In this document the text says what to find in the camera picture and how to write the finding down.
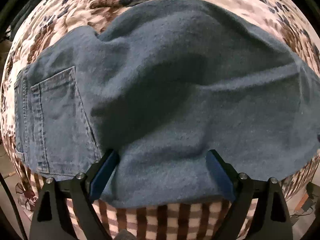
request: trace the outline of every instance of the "metal screw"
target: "metal screw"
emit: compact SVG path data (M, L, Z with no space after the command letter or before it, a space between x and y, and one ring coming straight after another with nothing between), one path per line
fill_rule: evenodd
M84 173L83 172L79 172L77 175L76 175L76 178L77 179L83 179L84 178Z
M270 181L273 183L273 184L277 184L278 183L278 180L274 177L271 177L270 178Z
M49 177L49 178L47 178L47 179L45 180L45 182L48 183L48 184L50 184L50 183L53 182L53 180L54 180L53 177Z
M248 178L248 175L245 174L244 172L241 172L241 173L239 173L239 178L240 178L240 179L247 179L247 178Z

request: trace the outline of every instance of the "blue gripper pad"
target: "blue gripper pad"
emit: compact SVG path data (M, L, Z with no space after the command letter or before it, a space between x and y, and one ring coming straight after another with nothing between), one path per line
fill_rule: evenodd
M222 196L233 202L236 199L233 183L217 158L209 151L206 155L207 169L219 187Z
M102 191L118 163L119 155L116 151L113 151L90 184L89 200L91 203L100 198Z

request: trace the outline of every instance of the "blue fabric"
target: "blue fabric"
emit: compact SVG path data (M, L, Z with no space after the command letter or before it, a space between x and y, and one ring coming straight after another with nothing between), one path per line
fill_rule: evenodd
M216 157L209 151L206 156L207 169L211 177L217 183L225 199L233 202L236 199L235 188L226 171L223 169Z
M136 5L101 34L76 28L20 72L15 92L31 170L68 179L119 152L101 195L114 207L230 198L217 163L207 168L210 149L268 180L318 148L319 78L273 36L200 0Z
M112 173L119 163L119 155L113 151L97 172L90 184L89 200L99 199Z

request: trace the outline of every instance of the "black metal bracket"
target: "black metal bracket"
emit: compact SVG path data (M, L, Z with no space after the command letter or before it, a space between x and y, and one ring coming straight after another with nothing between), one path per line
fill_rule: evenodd
M44 236L46 240L77 239L66 198L72 199L73 210L87 240L112 240L94 211L92 202L99 198L118 163L118 154L108 151L87 173L78 173L73 179L64 181L47 178L33 214L30 240L43 240Z
M253 180L237 173L215 150L210 151L219 161L235 186L236 200L212 240L236 240L247 216L252 199L258 198L246 240L292 240L292 225L287 204L276 178Z
M245 173L238 174L215 150L210 153L230 178L236 193L236 200L212 240L237 239L253 198L258 198L258 203L246 239L292 240L289 211L278 180L253 180ZM47 178L33 214L30 240L42 240L44 236L47 240L77 239L65 198L72 199L78 223L88 240L112 240L91 203L101 195L118 162L118 155L109 151L87 173L64 181Z

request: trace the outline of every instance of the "floral bedspread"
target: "floral bedspread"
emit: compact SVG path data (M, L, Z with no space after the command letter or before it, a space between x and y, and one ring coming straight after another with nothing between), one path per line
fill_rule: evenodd
M33 210L44 178L30 171L15 155L14 88L18 72L63 35L81 26L103 32L119 14L148 0L43 0L18 30L7 58L1 84L1 133L4 147L21 178L17 185L19 203ZM320 76L320 39L291 0L205 0L221 6L271 33L296 52ZM281 182L289 200L311 180L320 161L320 151L309 163ZM239 236L250 226L257 201L253 200ZM78 226L67 201L72 223ZM211 239L226 215L230 203L177 204L115 209L103 201L93 204L106 231L115 236L127 229L139 239Z

